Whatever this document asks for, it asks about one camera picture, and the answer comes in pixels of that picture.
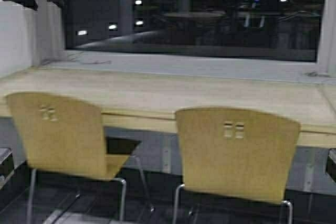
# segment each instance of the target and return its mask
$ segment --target desk surface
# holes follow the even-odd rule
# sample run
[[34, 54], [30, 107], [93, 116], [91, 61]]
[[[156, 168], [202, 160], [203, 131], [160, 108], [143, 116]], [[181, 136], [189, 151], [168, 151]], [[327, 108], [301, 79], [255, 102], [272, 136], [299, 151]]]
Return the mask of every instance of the desk surface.
[[174, 112], [181, 108], [256, 109], [299, 121], [300, 145], [336, 147], [336, 86], [329, 84], [28, 69], [0, 79], [0, 116], [10, 116], [4, 96], [20, 91], [68, 95], [99, 105], [106, 126], [171, 133], [176, 132]]

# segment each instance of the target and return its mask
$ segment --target light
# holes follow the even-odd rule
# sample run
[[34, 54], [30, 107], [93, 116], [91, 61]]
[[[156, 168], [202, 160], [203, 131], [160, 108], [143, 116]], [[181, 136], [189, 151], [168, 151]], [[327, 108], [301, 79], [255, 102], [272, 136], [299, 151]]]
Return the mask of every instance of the light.
[[116, 24], [110, 24], [109, 30], [117, 30], [118, 26]]
[[143, 20], [137, 20], [137, 21], [135, 22], [135, 25], [136, 25], [136, 26], [143, 26], [143, 24], [144, 24], [144, 21], [143, 21]]
[[82, 35], [86, 35], [86, 34], [88, 34], [88, 31], [86, 31], [86, 30], [82, 30], [82, 31], [77, 32], [78, 36], [82, 36]]
[[142, 0], [135, 0], [136, 5], [142, 5]]

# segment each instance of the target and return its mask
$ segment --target metal chair leg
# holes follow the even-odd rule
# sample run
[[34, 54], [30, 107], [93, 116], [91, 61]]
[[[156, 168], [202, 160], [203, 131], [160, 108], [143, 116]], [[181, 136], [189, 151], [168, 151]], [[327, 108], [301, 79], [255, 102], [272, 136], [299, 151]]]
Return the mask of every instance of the metal chair leg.
[[29, 199], [28, 199], [28, 206], [27, 206], [27, 224], [32, 224], [33, 218], [33, 199], [34, 199], [34, 190], [35, 190], [35, 182], [36, 182], [36, 169], [32, 170], [30, 176], [30, 189], [29, 189]]
[[174, 201], [174, 213], [173, 213], [173, 224], [176, 224], [177, 220], [177, 211], [178, 211], [178, 203], [180, 201], [180, 191], [182, 188], [184, 188], [185, 185], [181, 184], [177, 187], [175, 191], [175, 201]]
[[155, 210], [155, 208], [154, 208], [154, 206], [152, 204], [152, 201], [151, 201], [151, 196], [149, 194], [148, 185], [147, 185], [147, 182], [146, 182], [145, 174], [144, 174], [143, 169], [142, 169], [140, 158], [135, 156], [135, 155], [132, 155], [131, 157], [134, 158], [135, 161], [136, 161], [136, 164], [137, 164], [138, 169], [139, 169], [143, 189], [144, 189], [144, 192], [145, 192], [145, 196], [147, 198], [147, 201], [148, 201], [148, 204], [149, 204], [149, 207], [150, 207], [150, 212], [153, 212]]
[[123, 223], [124, 215], [125, 215], [125, 199], [126, 199], [127, 183], [126, 183], [126, 180], [124, 180], [123, 178], [114, 178], [112, 181], [120, 182], [122, 185], [121, 202], [120, 202], [120, 210], [119, 210], [119, 221], [120, 223]]
[[289, 213], [288, 213], [288, 221], [287, 224], [292, 224], [293, 223], [293, 205], [291, 202], [284, 200], [281, 202], [281, 206], [286, 206], [288, 207]]

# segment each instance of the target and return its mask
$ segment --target window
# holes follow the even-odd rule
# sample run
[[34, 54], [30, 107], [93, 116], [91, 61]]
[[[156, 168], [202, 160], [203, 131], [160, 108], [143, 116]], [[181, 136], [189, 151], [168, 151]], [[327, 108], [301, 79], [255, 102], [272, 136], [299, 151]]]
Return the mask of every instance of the window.
[[316, 63], [325, 1], [67, 0], [67, 48]]

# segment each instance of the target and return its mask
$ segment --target white wall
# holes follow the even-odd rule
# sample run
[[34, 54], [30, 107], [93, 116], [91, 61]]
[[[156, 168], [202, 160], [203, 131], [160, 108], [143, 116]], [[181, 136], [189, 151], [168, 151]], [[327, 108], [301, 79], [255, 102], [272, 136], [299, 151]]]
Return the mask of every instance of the white wall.
[[32, 10], [0, 2], [0, 77], [32, 65], [32, 20]]
[[60, 9], [36, 2], [37, 12], [0, 0], [0, 77], [64, 54]]

